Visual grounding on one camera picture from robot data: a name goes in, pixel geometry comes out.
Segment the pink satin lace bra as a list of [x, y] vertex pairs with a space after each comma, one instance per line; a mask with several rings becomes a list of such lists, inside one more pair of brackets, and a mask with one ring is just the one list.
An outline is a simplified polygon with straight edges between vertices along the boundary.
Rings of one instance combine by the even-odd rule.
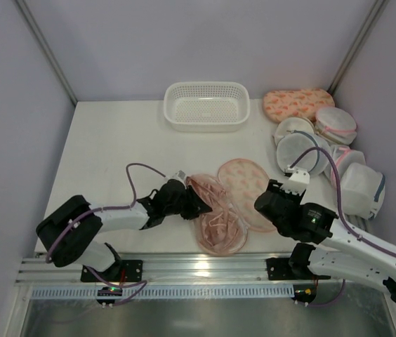
[[247, 240], [247, 229], [232, 205], [226, 189], [215, 176], [197, 174], [187, 178], [187, 185], [211, 207], [194, 219], [198, 246], [214, 256], [238, 252]]

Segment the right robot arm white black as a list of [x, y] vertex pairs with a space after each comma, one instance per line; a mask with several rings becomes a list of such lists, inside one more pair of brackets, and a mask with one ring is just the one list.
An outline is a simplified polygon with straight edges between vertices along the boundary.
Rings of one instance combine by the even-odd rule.
[[341, 278], [389, 295], [396, 303], [396, 246], [365, 232], [334, 211], [270, 180], [254, 208], [278, 233], [297, 242], [288, 265], [296, 279]]

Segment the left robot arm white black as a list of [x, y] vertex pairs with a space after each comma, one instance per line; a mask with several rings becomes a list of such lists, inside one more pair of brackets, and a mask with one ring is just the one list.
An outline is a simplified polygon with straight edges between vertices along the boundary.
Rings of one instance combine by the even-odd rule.
[[194, 220], [210, 212], [210, 205], [192, 187], [170, 179], [131, 206], [92, 208], [84, 196], [74, 195], [37, 225], [36, 234], [47, 250], [48, 263], [56, 267], [78, 263], [109, 273], [121, 265], [121, 258], [110, 244], [95, 240], [98, 234], [149, 230], [168, 216]]

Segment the peach floral laundry bag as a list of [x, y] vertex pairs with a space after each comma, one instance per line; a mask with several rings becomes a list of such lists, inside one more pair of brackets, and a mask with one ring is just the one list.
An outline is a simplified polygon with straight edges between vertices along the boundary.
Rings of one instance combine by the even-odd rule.
[[266, 190], [269, 177], [265, 170], [249, 159], [232, 159], [225, 162], [215, 177], [227, 191], [227, 195], [247, 229], [260, 233], [275, 232], [277, 228], [254, 208], [255, 200]]

